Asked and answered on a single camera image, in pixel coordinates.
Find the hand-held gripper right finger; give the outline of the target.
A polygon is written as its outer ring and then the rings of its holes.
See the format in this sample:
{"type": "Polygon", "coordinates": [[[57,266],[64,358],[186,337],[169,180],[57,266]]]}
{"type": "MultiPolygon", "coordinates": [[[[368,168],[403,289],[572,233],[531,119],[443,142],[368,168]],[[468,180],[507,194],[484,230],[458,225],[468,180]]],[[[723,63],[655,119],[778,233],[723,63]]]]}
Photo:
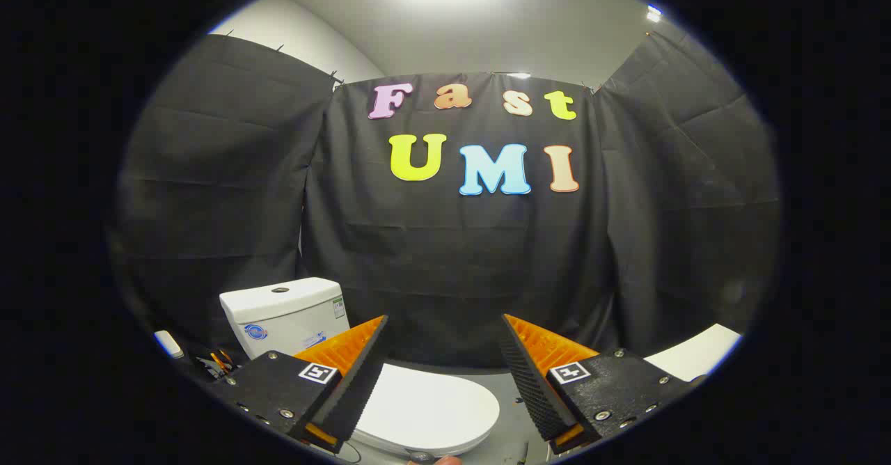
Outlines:
{"type": "Polygon", "coordinates": [[[500,353],[533,424],[554,455],[614,439],[700,385],[627,349],[599,353],[503,314],[500,353]]]}

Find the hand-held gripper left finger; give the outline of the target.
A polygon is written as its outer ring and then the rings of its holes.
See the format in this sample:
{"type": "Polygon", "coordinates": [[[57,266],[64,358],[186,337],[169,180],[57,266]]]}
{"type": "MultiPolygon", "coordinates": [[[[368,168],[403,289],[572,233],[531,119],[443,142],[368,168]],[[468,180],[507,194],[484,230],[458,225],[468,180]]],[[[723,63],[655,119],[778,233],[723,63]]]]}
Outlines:
{"type": "Polygon", "coordinates": [[[298,354],[258,355],[209,392],[242,416],[336,455],[351,439],[388,353],[383,314],[298,354]]]}

